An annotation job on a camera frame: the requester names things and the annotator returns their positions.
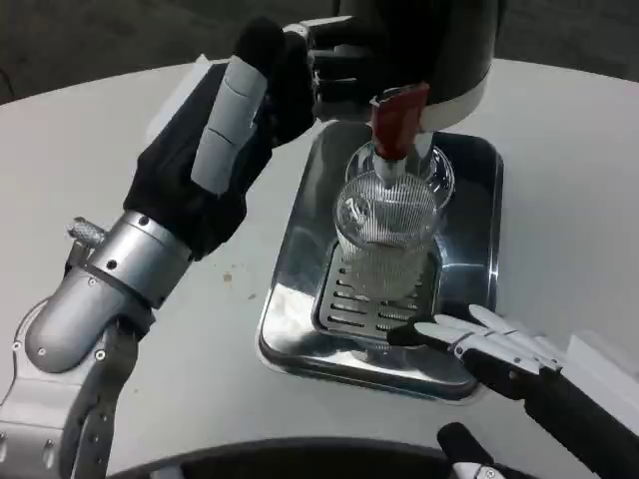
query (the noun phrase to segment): black glove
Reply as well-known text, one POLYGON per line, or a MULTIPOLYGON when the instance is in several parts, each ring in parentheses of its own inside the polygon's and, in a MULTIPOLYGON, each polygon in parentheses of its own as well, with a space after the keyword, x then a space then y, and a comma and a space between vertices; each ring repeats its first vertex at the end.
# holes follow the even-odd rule
POLYGON ((287 34, 256 115, 256 132, 241 149, 229 190, 213 195, 191 180, 200 136, 207 125, 226 65, 214 65, 173 119, 140 155, 124 209, 148 216, 200 259, 227 241, 246 216, 246 192, 271 158, 314 122, 306 42, 287 34))

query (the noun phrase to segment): table surface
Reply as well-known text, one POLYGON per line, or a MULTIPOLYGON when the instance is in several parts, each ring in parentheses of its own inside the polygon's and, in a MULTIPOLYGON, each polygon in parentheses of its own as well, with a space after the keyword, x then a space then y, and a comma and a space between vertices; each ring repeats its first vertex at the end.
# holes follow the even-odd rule
MULTIPOLYGON (((0 391, 23 314, 58 284, 73 216, 108 227, 146 128, 189 67, 79 85, 0 107, 0 391)), ((632 350, 639 334, 639 85, 496 60, 479 108, 451 131, 504 159, 498 311, 565 346, 594 329, 632 350)), ((589 472, 486 392, 471 405, 275 372, 256 330, 306 157, 319 127, 276 151, 234 238, 195 264, 140 344, 118 405, 109 471, 266 438, 349 436, 435 446, 461 421, 500 462, 540 477, 589 472)))

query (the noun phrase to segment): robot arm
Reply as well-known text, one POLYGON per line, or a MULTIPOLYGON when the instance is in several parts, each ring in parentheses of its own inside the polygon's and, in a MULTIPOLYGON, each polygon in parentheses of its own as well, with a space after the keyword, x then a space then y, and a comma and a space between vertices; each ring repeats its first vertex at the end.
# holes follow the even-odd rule
POLYGON ((312 106, 304 40, 254 21, 230 64, 210 69, 140 155, 114 226, 74 221, 62 282, 13 342, 0 477, 104 477, 117 399, 152 310, 232 236, 272 148, 313 124, 312 106))
POLYGON ((454 354, 490 389, 522 399, 526 413, 600 477, 639 475, 639 368, 631 360, 591 332, 572 336, 564 354, 483 307, 469 312, 474 322, 437 314, 388 340, 454 354))

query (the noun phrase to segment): metal drip tray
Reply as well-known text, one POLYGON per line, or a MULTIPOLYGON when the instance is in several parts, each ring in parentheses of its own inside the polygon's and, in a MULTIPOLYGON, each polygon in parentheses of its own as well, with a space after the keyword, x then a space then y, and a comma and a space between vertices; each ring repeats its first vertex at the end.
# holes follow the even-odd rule
POLYGON ((346 164, 370 141, 361 123, 328 125, 314 142, 267 297, 258 336, 264 362, 278 370, 410 395, 460 400, 476 381, 451 355, 390 347, 385 331, 415 313, 494 309, 502 163, 484 140, 436 133, 450 159, 455 193, 415 293, 370 301, 349 287, 332 220, 346 164))
POLYGON ((395 301, 375 301, 357 294, 350 285, 337 245, 332 254, 315 319, 327 332, 348 334, 385 343, 386 332, 406 324, 418 312, 432 313, 436 286, 436 259, 428 256, 426 269, 414 291, 395 301))

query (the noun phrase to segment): black cable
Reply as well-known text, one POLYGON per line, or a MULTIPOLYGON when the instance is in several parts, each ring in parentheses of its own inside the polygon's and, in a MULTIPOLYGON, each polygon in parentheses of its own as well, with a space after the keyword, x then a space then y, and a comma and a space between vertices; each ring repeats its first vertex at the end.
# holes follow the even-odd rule
POLYGON ((7 89, 9 90, 9 94, 11 95, 11 101, 16 99, 16 92, 13 89, 13 85, 11 84, 11 77, 5 72, 2 68, 0 68, 0 77, 4 80, 4 83, 7 85, 7 89))

